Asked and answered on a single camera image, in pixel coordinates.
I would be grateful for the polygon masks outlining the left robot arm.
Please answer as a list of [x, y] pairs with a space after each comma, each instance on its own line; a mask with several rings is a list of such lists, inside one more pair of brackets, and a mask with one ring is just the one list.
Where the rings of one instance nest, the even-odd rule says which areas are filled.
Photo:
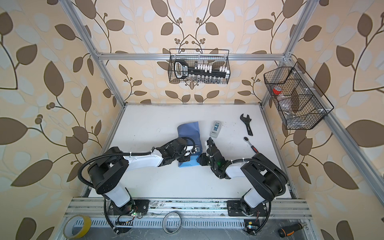
[[134, 204], [121, 179], [128, 171], [148, 167], [163, 167], [174, 161], [188, 162], [191, 155], [200, 149], [189, 137], [176, 138], [161, 147], [153, 147], [148, 152], [123, 152], [118, 147], [110, 148], [103, 155], [94, 157], [78, 170], [78, 179], [96, 190], [117, 208], [126, 208]]

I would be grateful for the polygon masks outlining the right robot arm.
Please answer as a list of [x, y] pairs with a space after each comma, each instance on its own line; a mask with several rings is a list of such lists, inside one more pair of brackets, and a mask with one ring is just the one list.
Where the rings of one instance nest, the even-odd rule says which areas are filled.
[[249, 144], [255, 155], [252, 158], [226, 160], [212, 138], [206, 141], [207, 151], [198, 158], [201, 166], [209, 166], [219, 179], [246, 178], [252, 188], [240, 200], [231, 202], [229, 214], [253, 216], [267, 213], [265, 204], [286, 192], [288, 176], [273, 162]]

